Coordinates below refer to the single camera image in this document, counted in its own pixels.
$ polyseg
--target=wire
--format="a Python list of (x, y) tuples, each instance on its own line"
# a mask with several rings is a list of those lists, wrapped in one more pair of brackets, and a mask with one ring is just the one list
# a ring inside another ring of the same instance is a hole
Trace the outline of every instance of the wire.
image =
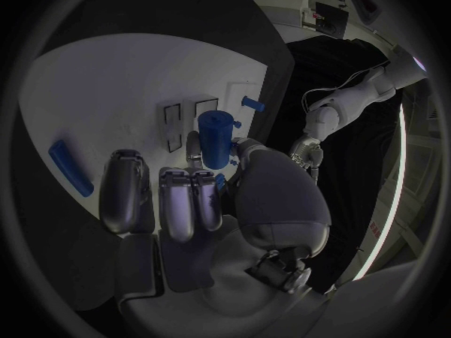
[(380, 67), (381, 65), (386, 64), (387, 62), (389, 62), (389, 60), (386, 60), (385, 62), (381, 62), (380, 64), (377, 64), (375, 66), (372, 66), (371, 68), (365, 69), (365, 70), (361, 70), (361, 71), (357, 71), (354, 74), (352, 74), (348, 80), (346, 80), (343, 84), (341, 84), (338, 87), (335, 88), (318, 88), (318, 89), (311, 89), (308, 90), (304, 93), (304, 95), (302, 95), (302, 99), (301, 99), (301, 103), (302, 103), (302, 107), (304, 108), (304, 112), (308, 113), (310, 111), (308, 103), (307, 103), (307, 94), (310, 92), (332, 92), (338, 89), (343, 88), (343, 86), (347, 85), (351, 80), (355, 79), (356, 77), (358, 77), (361, 73), (365, 73), (366, 71), (369, 71), (371, 69), (375, 69)]

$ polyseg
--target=white tabletop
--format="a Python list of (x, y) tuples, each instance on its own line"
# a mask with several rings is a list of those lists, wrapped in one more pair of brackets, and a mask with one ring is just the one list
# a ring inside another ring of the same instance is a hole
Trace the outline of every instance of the white tabletop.
[[(100, 36), (39, 57), (21, 91), (20, 109), (46, 166), (97, 218), (99, 186), (110, 154), (117, 149), (140, 152), (150, 168), (158, 217), (159, 169), (186, 167), (186, 160), (184, 145), (173, 153), (163, 148), (156, 105), (206, 95), (218, 98), (218, 109), (243, 124), (234, 128), (234, 137), (246, 137), (254, 110), (242, 107), (241, 99), (259, 99), (265, 73), (262, 63), (200, 41), (151, 34)], [(67, 143), (93, 183), (88, 198), (49, 156), (48, 149), (58, 139)], [(236, 167), (229, 164), (220, 171), (228, 179)]]

